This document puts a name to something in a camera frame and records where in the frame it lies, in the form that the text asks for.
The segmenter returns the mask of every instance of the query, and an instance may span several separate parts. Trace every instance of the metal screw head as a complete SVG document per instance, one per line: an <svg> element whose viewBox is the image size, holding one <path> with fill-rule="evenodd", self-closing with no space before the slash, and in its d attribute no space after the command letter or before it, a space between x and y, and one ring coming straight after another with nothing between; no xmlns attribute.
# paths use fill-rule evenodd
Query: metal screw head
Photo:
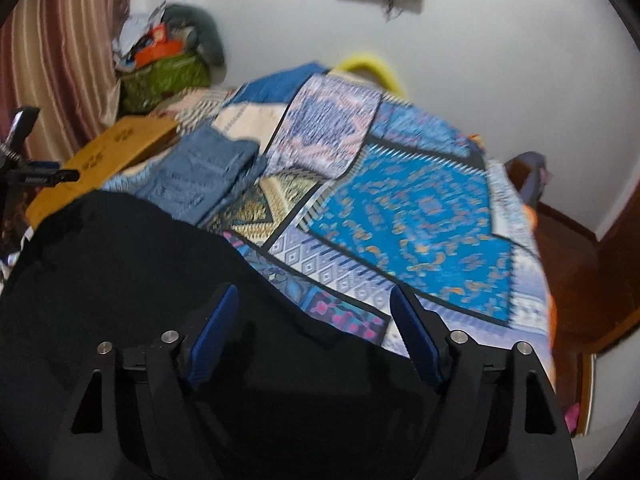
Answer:
<svg viewBox="0 0 640 480"><path fill-rule="evenodd" d="M180 337L180 334L178 334L175 330L167 330L164 334L162 334L162 342L163 343L175 343L176 341L178 341L178 338Z"/></svg>
<svg viewBox="0 0 640 480"><path fill-rule="evenodd" d="M113 345L109 341L103 341L98 345L98 354L105 355L111 352Z"/></svg>
<svg viewBox="0 0 640 480"><path fill-rule="evenodd" d="M449 334L449 337L454 343L458 343L459 345L462 345L469 341L469 336L466 334L466 332L462 332L462 330L454 330L453 332L451 332L451 334Z"/></svg>
<svg viewBox="0 0 640 480"><path fill-rule="evenodd" d="M523 355L529 355L531 352L533 352L533 348L526 341L520 341L516 345L516 348L518 349L518 352L520 352Z"/></svg>

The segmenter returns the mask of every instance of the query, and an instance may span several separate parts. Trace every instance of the blue patterned blanket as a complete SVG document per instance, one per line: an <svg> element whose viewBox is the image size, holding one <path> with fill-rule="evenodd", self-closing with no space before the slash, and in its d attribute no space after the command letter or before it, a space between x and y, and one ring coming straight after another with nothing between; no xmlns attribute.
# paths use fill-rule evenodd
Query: blue patterned blanket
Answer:
<svg viewBox="0 0 640 480"><path fill-rule="evenodd" d="M212 124L270 140L264 178L207 229L300 309L406 355L388 304L404 282L450 329L504 348L526 340L551 372L523 204L453 126L317 64L242 86Z"/></svg>

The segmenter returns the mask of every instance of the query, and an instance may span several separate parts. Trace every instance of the orange item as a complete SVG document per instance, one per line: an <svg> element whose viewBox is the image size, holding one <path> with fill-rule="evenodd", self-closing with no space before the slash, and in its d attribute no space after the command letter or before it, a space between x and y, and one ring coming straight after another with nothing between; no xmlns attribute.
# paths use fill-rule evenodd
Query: orange item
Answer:
<svg viewBox="0 0 640 480"><path fill-rule="evenodd" d="M26 211L31 227L35 229L50 214L98 189L116 173L163 150L175 137L177 125L164 118L124 117L119 120L64 165L66 170L80 172L77 182L47 187L31 202Z"/></svg>
<svg viewBox="0 0 640 480"><path fill-rule="evenodd" d="M178 40L167 41L166 43L155 44L143 48L134 56L136 60L136 68L142 68L149 63L158 61L163 57L176 56L182 53L184 43Z"/></svg>
<svg viewBox="0 0 640 480"><path fill-rule="evenodd" d="M535 209L533 209L531 206L528 205L523 205L522 208L524 209L524 214L527 217L527 220L529 220L529 225L531 226L531 232L535 232L536 228L538 227L538 214L536 213Z"/></svg>
<svg viewBox="0 0 640 480"><path fill-rule="evenodd" d="M154 38L154 46L169 41L169 36L166 33L166 25L164 23L160 23L160 25L156 25L152 28L151 35Z"/></svg>
<svg viewBox="0 0 640 480"><path fill-rule="evenodd" d="M556 307L556 300L550 294L549 300L549 348L553 349L554 342L556 341L556 331L558 330L558 308Z"/></svg>

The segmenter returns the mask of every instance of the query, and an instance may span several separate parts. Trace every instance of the pile of items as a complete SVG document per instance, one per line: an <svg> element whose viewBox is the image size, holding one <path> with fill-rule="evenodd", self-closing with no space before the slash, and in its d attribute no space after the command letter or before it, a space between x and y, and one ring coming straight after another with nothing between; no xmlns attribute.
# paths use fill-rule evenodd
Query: pile of items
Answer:
<svg viewBox="0 0 640 480"><path fill-rule="evenodd" d="M180 4L130 16L112 47L122 82L121 114L147 114L185 88L207 87L211 70L225 63L212 17Z"/></svg>

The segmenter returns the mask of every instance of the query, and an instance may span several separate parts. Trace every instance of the curtain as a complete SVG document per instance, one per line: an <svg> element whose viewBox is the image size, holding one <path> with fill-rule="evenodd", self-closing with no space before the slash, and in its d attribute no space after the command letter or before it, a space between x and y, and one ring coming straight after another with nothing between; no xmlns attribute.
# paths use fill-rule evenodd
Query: curtain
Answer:
<svg viewBox="0 0 640 480"><path fill-rule="evenodd" d="M111 40L129 0L20 0L0 29L0 107L42 109L26 154L65 162L111 126L120 86Z"/></svg>

